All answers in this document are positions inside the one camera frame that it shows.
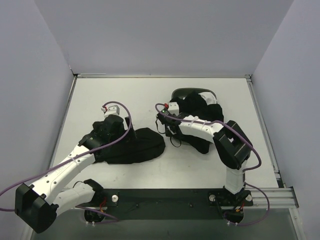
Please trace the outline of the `black printed t shirt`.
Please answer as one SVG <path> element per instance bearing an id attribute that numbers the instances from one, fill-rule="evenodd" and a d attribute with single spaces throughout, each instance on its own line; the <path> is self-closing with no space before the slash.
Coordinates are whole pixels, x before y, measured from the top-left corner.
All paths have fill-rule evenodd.
<path id="1" fill-rule="evenodd" d="M 148 127 L 135 130 L 136 138 L 126 136 L 120 142 L 94 153 L 95 163 L 129 165 L 153 160 L 163 154 L 166 144 L 159 133 Z"/>

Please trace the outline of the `black t shirt pile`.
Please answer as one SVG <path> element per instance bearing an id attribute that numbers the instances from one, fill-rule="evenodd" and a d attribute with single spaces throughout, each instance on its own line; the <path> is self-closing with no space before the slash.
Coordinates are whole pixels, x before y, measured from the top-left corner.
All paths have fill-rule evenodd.
<path id="1" fill-rule="evenodd" d="M 201 120 L 213 122 L 216 120 L 224 121 L 223 109 L 217 104 L 207 105 L 205 100 L 197 93 L 188 94 L 185 99 L 178 97 L 172 98 L 171 102 L 177 102 L 179 112 L 186 116 L 199 117 Z M 182 137 L 172 137 L 176 141 L 187 143 L 195 148 L 201 154 L 207 154 L 210 148 L 210 142 L 199 137 L 191 135 L 182 135 Z"/>

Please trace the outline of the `dark grey plastic basket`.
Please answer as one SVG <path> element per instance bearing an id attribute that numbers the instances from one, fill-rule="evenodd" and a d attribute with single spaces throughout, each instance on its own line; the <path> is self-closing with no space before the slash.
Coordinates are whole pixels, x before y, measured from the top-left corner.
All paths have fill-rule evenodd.
<path id="1" fill-rule="evenodd" d="M 215 96 L 216 94 L 209 89 L 205 89 L 205 88 L 194 88 L 194 87 L 185 87 L 185 88 L 177 88 L 176 90 L 174 90 L 171 94 L 171 98 L 180 98 L 180 99 L 185 99 L 187 95 L 189 95 L 190 93 L 202 93 L 202 92 L 212 92 Z"/>

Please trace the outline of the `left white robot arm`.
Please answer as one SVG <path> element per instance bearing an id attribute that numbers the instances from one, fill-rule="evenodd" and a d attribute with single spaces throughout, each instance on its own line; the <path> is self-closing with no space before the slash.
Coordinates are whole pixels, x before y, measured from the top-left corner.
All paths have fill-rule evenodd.
<path id="1" fill-rule="evenodd" d="M 60 204 L 55 202 L 62 189 L 82 170 L 94 163 L 92 154 L 117 144 L 132 129 L 132 118 L 110 114 L 96 121 L 71 153 L 39 179 L 22 183 L 15 191 L 14 212 L 36 233 L 47 230 L 58 216 Z"/>

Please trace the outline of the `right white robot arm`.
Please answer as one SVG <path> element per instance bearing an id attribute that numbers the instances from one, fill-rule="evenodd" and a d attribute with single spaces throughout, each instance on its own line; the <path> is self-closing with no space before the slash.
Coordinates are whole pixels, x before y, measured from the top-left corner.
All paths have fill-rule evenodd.
<path id="1" fill-rule="evenodd" d="M 172 133 L 183 137 L 195 137 L 215 145 L 220 160 L 226 166 L 226 180 L 224 188 L 231 194 L 238 194 L 245 186 L 244 169 L 247 165 L 251 149 L 239 136 L 246 139 L 238 124 L 230 120 L 227 125 L 221 122 L 210 123 L 199 119 L 198 116 L 175 116 L 163 109 L 158 113 L 158 119 L 167 125 Z"/>

